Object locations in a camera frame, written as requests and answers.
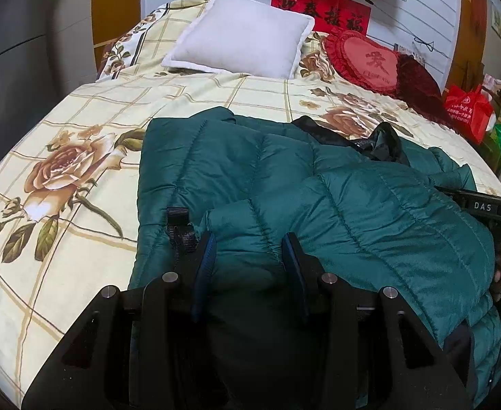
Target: green puffer jacket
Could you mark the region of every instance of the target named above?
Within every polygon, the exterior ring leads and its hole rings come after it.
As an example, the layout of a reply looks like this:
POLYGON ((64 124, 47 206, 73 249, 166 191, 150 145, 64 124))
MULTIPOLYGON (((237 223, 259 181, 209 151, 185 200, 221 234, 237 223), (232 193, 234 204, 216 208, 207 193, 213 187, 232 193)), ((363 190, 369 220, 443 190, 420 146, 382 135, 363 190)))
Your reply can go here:
POLYGON ((350 284, 396 287, 436 340, 467 319, 477 343, 477 401, 497 359, 501 323, 488 287, 492 235, 435 185, 475 190, 470 168, 442 150, 403 140, 411 167, 321 145, 292 124, 224 108, 154 119, 138 187, 138 250, 130 287, 172 268, 166 208, 185 206, 212 231, 217 261, 207 325, 217 367, 235 401, 298 408, 315 375, 318 335, 301 328, 280 262, 281 239, 350 284))

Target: white pillow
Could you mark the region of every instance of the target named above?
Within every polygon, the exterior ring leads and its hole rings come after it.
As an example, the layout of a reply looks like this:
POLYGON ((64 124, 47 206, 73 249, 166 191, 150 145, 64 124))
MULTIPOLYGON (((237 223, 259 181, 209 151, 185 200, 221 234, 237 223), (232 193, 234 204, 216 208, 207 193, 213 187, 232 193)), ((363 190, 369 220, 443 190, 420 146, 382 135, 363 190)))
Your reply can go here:
POLYGON ((161 66, 293 79, 315 20, 254 0, 210 0, 161 66))

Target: bed sheet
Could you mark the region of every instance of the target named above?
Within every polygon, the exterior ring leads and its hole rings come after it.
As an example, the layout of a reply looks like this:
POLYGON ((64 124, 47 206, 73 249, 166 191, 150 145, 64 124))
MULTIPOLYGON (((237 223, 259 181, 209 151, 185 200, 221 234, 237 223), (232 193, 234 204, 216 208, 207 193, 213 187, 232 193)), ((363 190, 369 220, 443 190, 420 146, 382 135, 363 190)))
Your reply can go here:
POLYGON ((171 3, 143 25, 131 48, 120 40, 110 61, 125 67, 68 95, 0 163, 0 387, 19 406, 99 289, 127 287, 138 234, 140 149, 154 117, 225 106, 278 122, 308 115, 350 138, 368 136, 387 120, 402 137, 468 163, 480 191, 501 195, 495 175, 454 131, 330 73, 320 34, 306 43, 294 80, 162 68, 206 1, 171 3))

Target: silver bolt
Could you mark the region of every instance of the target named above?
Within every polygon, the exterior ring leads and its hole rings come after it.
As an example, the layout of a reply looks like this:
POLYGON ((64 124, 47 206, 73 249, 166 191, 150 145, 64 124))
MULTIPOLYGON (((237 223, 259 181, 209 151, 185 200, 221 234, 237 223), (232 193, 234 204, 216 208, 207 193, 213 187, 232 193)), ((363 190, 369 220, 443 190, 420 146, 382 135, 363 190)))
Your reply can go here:
POLYGON ((335 284, 338 280, 338 276, 334 273, 323 273, 321 280, 326 284, 335 284))
POLYGON ((399 292, 392 286, 386 286, 383 289, 383 294, 385 294, 389 299, 394 299, 399 295, 399 292))
POLYGON ((174 271, 167 271, 163 276, 161 276, 161 279, 163 280, 163 282, 170 284, 178 280, 178 274, 174 271))
POLYGON ((116 287, 114 285, 107 285, 101 290, 101 296, 108 298, 112 297, 114 294, 116 294, 116 287))

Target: red bag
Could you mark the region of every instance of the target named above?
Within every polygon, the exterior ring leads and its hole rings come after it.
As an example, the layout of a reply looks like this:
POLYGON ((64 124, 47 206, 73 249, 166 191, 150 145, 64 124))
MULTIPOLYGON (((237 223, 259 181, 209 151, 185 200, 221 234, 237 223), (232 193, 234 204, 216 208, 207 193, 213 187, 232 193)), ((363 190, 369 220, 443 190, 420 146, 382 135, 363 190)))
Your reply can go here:
POLYGON ((453 85, 444 102, 444 107, 452 117, 456 130, 476 145, 479 145, 484 138, 493 112, 492 105, 480 91, 480 84, 474 91, 468 93, 453 85))

